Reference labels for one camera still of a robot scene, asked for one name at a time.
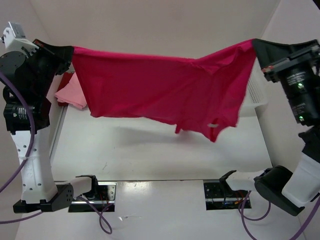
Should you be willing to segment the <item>dark red t-shirt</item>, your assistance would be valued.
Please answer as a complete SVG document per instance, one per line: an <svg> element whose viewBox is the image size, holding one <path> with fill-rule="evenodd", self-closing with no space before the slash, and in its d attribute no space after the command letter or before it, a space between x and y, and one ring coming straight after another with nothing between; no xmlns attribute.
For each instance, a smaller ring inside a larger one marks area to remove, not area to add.
<svg viewBox="0 0 320 240"><path fill-rule="evenodd" d="M73 73L69 73L69 72L65 72L63 74L60 84L58 86L58 89L56 91L56 94L70 82L70 79L72 76L73 76ZM57 101L57 102L59 107L65 107L68 105L68 103L66 102L60 102L60 101Z"/></svg>

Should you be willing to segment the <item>light pink t-shirt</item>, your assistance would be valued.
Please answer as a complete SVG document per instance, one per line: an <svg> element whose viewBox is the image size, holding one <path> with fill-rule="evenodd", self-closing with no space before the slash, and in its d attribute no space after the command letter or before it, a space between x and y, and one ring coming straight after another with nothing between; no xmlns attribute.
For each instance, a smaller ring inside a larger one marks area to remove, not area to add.
<svg viewBox="0 0 320 240"><path fill-rule="evenodd" d="M70 77L69 82L55 93L55 97L59 103L70 104L80 110L87 106L86 98L75 72Z"/></svg>

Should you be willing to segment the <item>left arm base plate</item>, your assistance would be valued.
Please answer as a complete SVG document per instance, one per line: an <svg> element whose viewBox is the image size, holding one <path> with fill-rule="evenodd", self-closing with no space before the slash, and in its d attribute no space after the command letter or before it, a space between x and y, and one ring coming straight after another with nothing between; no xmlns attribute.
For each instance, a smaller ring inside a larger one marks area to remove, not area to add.
<svg viewBox="0 0 320 240"><path fill-rule="evenodd" d="M97 192L90 196L88 201L101 212L108 204L106 212L115 211L117 183L114 181L98 181ZM69 213L89 213L94 210L85 202L79 199L74 200L68 208Z"/></svg>

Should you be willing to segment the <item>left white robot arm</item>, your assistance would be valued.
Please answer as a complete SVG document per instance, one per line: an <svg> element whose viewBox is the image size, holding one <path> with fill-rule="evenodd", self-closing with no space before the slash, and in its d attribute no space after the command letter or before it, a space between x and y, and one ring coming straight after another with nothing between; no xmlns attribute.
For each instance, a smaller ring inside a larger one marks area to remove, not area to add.
<svg viewBox="0 0 320 240"><path fill-rule="evenodd" d="M47 94L54 77L69 69L74 48L8 34L1 40L6 50L0 58L3 116L19 158L16 174L22 177L22 195L14 212L55 212L68 208L74 199L96 199L100 187L94 175L56 184L52 174Z"/></svg>

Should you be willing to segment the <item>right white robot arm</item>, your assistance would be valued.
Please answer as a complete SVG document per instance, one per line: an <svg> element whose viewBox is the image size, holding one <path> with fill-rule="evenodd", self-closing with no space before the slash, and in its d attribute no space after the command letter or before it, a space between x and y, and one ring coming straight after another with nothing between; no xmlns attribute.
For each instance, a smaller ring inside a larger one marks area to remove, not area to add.
<svg viewBox="0 0 320 240"><path fill-rule="evenodd" d="M225 197L238 190L256 191L265 200L297 216L320 194L320 44L314 39L282 44L252 41L267 81L280 82L304 141L301 160L294 172L278 165L257 172L229 171L219 179Z"/></svg>

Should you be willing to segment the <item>magenta t-shirt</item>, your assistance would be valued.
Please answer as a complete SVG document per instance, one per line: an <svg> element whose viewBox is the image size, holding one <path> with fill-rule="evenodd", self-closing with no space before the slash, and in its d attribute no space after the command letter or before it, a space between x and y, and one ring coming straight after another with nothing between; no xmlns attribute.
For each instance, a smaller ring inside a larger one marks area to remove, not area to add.
<svg viewBox="0 0 320 240"><path fill-rule="evenodd" d="M215 142L235 127L256 59L252 40L200 58L74 49L90 114L147 118Z"/></svg>

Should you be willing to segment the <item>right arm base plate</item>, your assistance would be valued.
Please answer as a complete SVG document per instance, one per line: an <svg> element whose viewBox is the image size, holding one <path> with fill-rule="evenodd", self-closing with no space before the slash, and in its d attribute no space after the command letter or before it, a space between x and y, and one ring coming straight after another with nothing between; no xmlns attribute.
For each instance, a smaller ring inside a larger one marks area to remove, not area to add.
<svg viewBox="0 0 320 240"><path fill-rule="evenodd" d="M224 193L218 181L204 181L204 197L207 211L238 209L248 191Z"/></svg>

